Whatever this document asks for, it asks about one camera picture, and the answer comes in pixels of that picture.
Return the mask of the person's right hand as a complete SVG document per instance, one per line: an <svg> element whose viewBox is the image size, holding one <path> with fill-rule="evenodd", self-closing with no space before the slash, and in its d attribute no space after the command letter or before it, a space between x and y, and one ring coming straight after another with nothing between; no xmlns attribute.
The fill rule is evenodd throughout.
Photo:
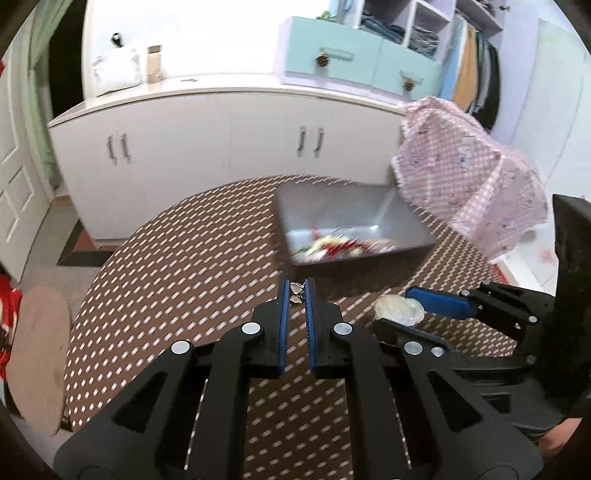
<svg viewBox="0 0 591 480"><path fill-rule="evenodd" d="M553 458L568 442L581 423L581 418L568 418L546 433L539 441L538 447L546 460Z"/></svg>

